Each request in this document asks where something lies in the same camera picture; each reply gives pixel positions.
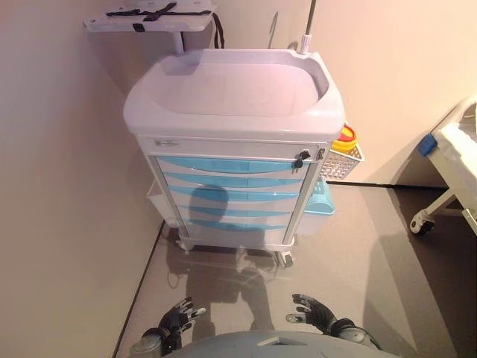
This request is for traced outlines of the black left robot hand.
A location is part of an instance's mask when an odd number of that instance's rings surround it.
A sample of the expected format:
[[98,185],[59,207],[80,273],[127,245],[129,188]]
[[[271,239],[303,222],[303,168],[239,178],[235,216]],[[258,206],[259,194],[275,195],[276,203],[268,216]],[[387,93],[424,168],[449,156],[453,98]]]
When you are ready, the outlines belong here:
[[159,328],[166,332],[166,341],[172,347],[181,345],[181,334],[206,313],[205,307],[195,309],[192,297],[186,297],[175,304],[160,320]]

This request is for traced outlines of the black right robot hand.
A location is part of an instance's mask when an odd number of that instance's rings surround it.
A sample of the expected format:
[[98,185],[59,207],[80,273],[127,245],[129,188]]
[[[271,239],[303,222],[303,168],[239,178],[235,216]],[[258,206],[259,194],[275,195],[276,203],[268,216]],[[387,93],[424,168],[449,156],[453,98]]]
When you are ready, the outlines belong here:
[[338,322],[335,314],[320,301],[304,294],[293,294],[292,301],[296,304],[297,313],[289,313],[285,320],[292,324],[309,324],[322,333],[338,337],[339,333],[334,325]]

